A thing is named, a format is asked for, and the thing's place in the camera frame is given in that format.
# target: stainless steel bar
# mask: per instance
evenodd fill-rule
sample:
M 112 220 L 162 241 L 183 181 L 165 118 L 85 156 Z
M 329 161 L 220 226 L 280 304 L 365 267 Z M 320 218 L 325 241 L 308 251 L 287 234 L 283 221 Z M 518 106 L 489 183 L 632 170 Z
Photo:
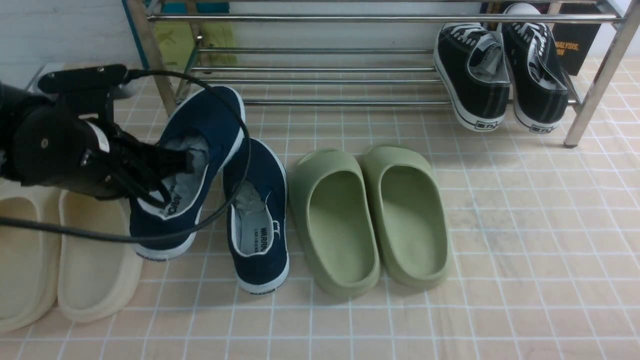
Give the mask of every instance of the stainless steel bar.
M 260 67 L 260 66 L 212 66 L 194 67 L 193 72 L 435 72 L 434 67 Z
M 612 13 L 619 17 L 625 16 L 625 11 L 618 4 L 611 0 L 599 1 L 596 6 L 602 13 Z
M 226 79 L 201 78 L 207 83 L 224 85 L 425 85 L 442 84 L 440 79 Z
M 612 14 L 561 15 L 270 15 L 270 14 L 155 14 L 149 21 L 234 21 L 234 22 L 562 22 L 570 24 L 617 23 Z
M 156 10 L 156 6 L 158 5 L 158 2 L 160 0 L 151 0 L 151 2 L 149 2 L 149 5 L 147 6 L 147 10 L 145 11 L 145 13 L 148 15 L 153 15 L 153 13 Z
M 196 43 L 196 46 L 194 46 L 193 50 L 191 50 L 189 60 L 187 61 L 187 65 L 185 66 L 183 73 L 189 75 L 193 73 L 193 64 L 197 61 L 198 54 L 198 44 Z M 181 78 L 180 83 L 178 84 L 178 89 L 175 91 L 175 98 L 177 102 L 182 102 L 186 98 L 186 95 L 189 93 L 188 89 L 189 82 Z
M 200 49 L 203 53 L 224 54 L 433 54 L 430 49 L 285 49 L 285 48 L 257 48 L 257 47 L 217 47 L 212 49 Z
M 162 54 L 160 53 L 160 48 L 156 42 L 156 36 L 154 35 L 151 24 L 147 21 L 145 5 L 140 0 L 127 0 L 125 5 L 131 16 L 131 21 L 136 28 L 140 46 L 142 46 L 142 51 L 145 53 L 149 68 L 152 70 L 164 70 Z M 164 109 L 167 113 L 171 114 L 175 109 L 175 96 L 171 88 L 171 83 L 166 76 L 154 76 L 154 79 Z
M 582 92 L 578 91 L 578 87 L 575 86 L 575 82 L 573 81 L 573 78 L 571 76 L 569 76 L 569 74 L 567 74 L 566 72 L 564 72 L 564 80 L 569 88 L 569 102 L 571 104 L 571 100 L 574 101 L 574 103 L 572 105 L 577 106 L 579 104 L 582 104 L 582 100 L 584 98 L 584 94 L 582 94 Z
M 625 21 L 620 24 L 616 34 L 613 36 L 611 45 L 607 53 L 602 58 L 600 68 L 593 78 L 591 87 L 587 91 L 582 104 L 576 107 L 576 116 L 569 128 L 569 132 L 564 139 L 564 146 L 572 148 L 578 146 L 584 131 L 589 125 L 589 121 L 602 100 L 607 86 L 616 73 L 622 57 L 625 55 L 631 40 L 640 26 L 640 1 L 632 0 L 625 14 Z
M 560 3 L 551 3 L 549 4 L 549 10 L 547 10 L 547 15 L 557 15 L 560 13 Z M 555 24 L 549 24 L 549 28 L 553 30 Z
M 316 100 L 316 99 L 244 99 L 247 106 L 450 106 L 451 101 L 442 100 Z M 570 100 L 569 105 L 574 105 L 575 100 Z
M 390 0 L 198 0 L 199 3 L 393 3 Z M 402 3 L 441 3 L 442 0 L 400 0 Z M 448 3 L 473 3 L 470 0 L 447 0 Z M 584 3 L 593 4 L 596 0 L 516 0 L 514 3 Z

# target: green slipper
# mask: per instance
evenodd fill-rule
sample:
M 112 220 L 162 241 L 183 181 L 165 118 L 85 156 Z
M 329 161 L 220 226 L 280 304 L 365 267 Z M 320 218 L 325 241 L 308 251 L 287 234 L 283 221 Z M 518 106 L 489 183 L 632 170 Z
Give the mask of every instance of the green slipper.
M 362 168 L 389 276 L 420 288 L 443 282 L 451 246 L 431 165 L 411 150 L 378 145 Z
M 335 149 L 316 150 L 289 176 L 298 237 L 320 288 L 356 297 L 380 279 L 380 260 L 356 159 Z

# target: black sneaker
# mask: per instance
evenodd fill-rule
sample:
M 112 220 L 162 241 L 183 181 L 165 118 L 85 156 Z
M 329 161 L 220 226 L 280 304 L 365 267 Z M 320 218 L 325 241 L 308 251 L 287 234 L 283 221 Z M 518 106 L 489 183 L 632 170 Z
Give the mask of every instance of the black sneaker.
M 480 23 L 444 24 L 433 51 L 460 124 L 474 131 L 495 130 L 509 100 L 509 75 L 497 33 Z
M 525 3 L 513 4 L 505 13 L 540 14 Z M 569 100 L 551 29 L 546 24 L 510 22 L 498 30 L 513 80 L 516 118 L 532 133 L 550 133 L 558 127 Z

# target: shoe rack shelf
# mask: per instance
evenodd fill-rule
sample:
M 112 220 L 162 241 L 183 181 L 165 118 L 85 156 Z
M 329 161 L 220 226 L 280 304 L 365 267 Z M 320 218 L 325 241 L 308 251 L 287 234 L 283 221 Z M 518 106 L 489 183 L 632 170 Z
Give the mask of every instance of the shoe rack shelf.
M 297 54 L 333 54 L 333 55 L 385 55 L 385 54 L 431 54 L 428 49 L 320 49 L 320 48 L 258 48 L 258 47 L 233 47 L 206 49 L 199 46 L 202 34 L 199 24 L 203 22 L 331 22 L 331 23 L 381 23 L 381 22 L 546 22 L 546 23 L 572 23 L 572 24 L 610 24 L 616 30 L 616 34 L 609 46 L 608 51 L 600 63 L 595 78 L 586 94 L 582 95 L 577 91 L 573 79 L 567 76 L 567 83 L 570 88 L 569 104 L 575 108 L 575 119 L 564 139 L 566 147 L 575 147 L 591 120 L 596 107 L 611 81 L 622 57 L 633 36 L 640 25 L 640 0 L 631 0 L 628 9 L 624 12 L 613 3 L 612 0 L 529 0 L 526 3 L 586 3 L 595 4 L 600 13 L 584 15 L 558 14 L 559 6 L 551 6 L 550 13 L 541 15 L 506 15 L 506 14 L 466 14 L 466 15 L 291 15 L 291 14 L 251 14 L 251 13 L 215 13 L 201 14 L 196 12 L 196 2 L 230 2 L 233 0 L 186 0 L 187 13 L 169 14 L 162 13 L 164 0 L 152 0 L 148 7 L 145 7 L 142 0 L 123 0 L 125 11 L 129 20 L 136 28 L 134 34 L 136 43 L 142 49 L 146 58 L 143 65 L 149 69 L 163 69 L 163 62 L 160 50 L 156 43 L 153 32 L 153 24 L 157 21 L 188 22 L 191 24 L 191 31 L 195 40 L 193 49 L 184 70 L 185 73 L 199 74 L 205 72 L 260 74 L 260 73 L 408 73 L 408 72 L 435 72 L 434 67 L 262 67 L 262 66 L 207 66 L 200 59 L 206 53 L 218 54 L 252 54 L 252 55 L 297 55 Z M 392 3 L 393 1 L 381 0 L 295 0 L 298 3 L 331 3 L 331 2 L 363 2 L 363 3 Z M 442 2 L 428 0 L 403 0 L 402 2 Z M 468 2 L 466 0 L 447 0 L 446 2 Z M 432 85 L 440 83 L 439 79 L 265 79 L 264 76 L 248 77 L 227 77 L 209 78 L 202 77 L 209 82 L 221 85 Z M 186 88 L 182 82 L 176 92 L 172 90 L 172 85 L 164 77 L 156 77 L 156 85 L 164 107 L 167 112 L 172 112 L 177 103 L 177 99 L 184 97 Z M 451 105 L 448 100 L 419 100 L 400 101 L 393 99 L 376 100 L 340 100 L 340 99 L 244 99 L 247 106 L 447 106 Z

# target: white wall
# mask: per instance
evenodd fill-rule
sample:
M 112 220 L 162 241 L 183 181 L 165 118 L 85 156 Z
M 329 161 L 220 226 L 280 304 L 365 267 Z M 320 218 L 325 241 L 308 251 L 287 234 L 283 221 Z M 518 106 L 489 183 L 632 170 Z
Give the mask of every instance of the white wall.
M 630 0 L 616 0 L 624 8 Z M 478 3 L 232 3 L 254 13 L 474 13 Z M 432 47 L 438 24 L 234 25 L 239 46 Z M 604 54 L 613 30 L 603 25 L 592 55 Z M 630 53 L 640 54 L 636 36 Z M 0 63 L 135 61 L 138 53 L 120 0 L 2 0 Z

